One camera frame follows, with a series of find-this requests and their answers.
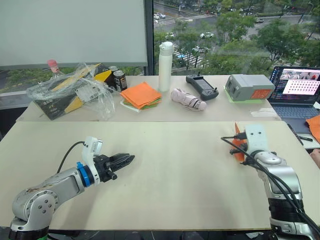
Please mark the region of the person's bare hand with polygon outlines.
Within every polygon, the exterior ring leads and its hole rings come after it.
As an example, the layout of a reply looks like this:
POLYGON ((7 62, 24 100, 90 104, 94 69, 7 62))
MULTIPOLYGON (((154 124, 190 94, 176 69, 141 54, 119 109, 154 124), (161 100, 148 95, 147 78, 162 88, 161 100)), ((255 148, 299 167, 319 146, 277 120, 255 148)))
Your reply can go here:
POLYGON ((320 149, 313 149, 313 151, 309 155, 315 162, 317 167, 320 168, 320 149))

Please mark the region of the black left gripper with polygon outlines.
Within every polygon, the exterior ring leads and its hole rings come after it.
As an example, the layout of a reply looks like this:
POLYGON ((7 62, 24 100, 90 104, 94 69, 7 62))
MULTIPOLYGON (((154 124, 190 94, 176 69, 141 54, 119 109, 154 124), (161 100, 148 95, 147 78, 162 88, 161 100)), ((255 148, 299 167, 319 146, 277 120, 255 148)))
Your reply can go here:
POLYGON ((94 157, 93 162, 100 181, 105 183, 116 180, 118 176, 115 172, 129 165, 134 158, 135 155, 129 153, 117 153, 111 157, 102 154, 94 157))

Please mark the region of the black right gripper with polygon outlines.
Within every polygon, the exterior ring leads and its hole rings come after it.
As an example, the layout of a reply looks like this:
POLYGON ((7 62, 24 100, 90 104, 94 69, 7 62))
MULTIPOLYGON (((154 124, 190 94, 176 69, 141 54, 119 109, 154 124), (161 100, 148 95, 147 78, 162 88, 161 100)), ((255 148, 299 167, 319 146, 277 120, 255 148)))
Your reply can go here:
POLYGON ((248 150, 248 145, 246 142, 239 144, 232 144, 233 148, 229 151, 231 155, 244 154, 248 150))

